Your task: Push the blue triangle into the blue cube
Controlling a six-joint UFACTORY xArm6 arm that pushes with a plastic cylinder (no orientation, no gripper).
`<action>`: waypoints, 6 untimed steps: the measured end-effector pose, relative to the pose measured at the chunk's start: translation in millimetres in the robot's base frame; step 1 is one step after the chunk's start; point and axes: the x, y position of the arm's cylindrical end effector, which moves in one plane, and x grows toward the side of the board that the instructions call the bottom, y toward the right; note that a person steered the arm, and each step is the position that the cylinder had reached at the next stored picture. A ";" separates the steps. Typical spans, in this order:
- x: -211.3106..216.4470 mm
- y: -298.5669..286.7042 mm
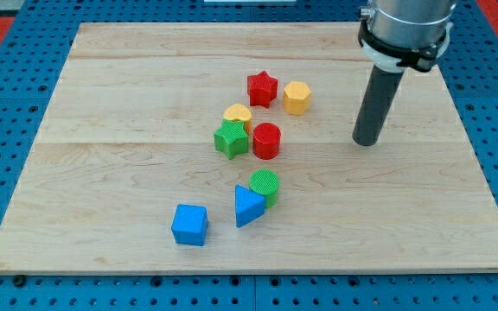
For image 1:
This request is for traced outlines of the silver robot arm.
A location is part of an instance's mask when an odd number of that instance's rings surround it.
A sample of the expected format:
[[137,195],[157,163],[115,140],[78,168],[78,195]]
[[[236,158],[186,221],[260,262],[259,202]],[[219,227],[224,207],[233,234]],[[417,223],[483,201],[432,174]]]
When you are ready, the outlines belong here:
[[456,0],[369,0],[359,8],[358,42],[384,72],[427,73],[450,42]]

